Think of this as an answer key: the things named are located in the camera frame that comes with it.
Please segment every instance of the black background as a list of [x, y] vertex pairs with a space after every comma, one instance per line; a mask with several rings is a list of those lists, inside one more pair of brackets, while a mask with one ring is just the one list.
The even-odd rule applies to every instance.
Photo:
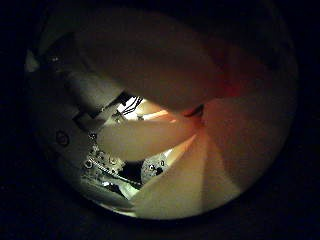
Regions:
[[320, 239], [320, 17], [316, 1], [275, 1], [300, 68], [299, 106], [277, 161], [248, 192], [200, 217], [129, 219], [83, 199], [39, 151], [23, 61], [45, 1], [0, 3], [0, 239]]

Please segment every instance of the wire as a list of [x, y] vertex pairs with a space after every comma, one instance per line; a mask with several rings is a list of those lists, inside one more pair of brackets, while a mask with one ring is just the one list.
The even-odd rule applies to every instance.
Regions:
[[135, 99], [135, 101], [134, 101], [135, 106], [134, 106], [133, 108], [131, 108], [131, 109], [125, 109], [125, 110], [122, 112], [122, 114], [123, 114], [123, 115], [126, 115], [126, 114], [128, 114], [128, 113], [134, 112], [134, 111], [136, 110], [136, 108], [139, 106], [139, 104], [142, 102], [142, 100], [143, 100], [143, 98], [137, 97], [137, 98]]
[[138, 100], [138, 97], [135, 97], [134, 101], [128, 106], [126, 107], [121, 113], [124, 114], [126, 111], [128, 111]]

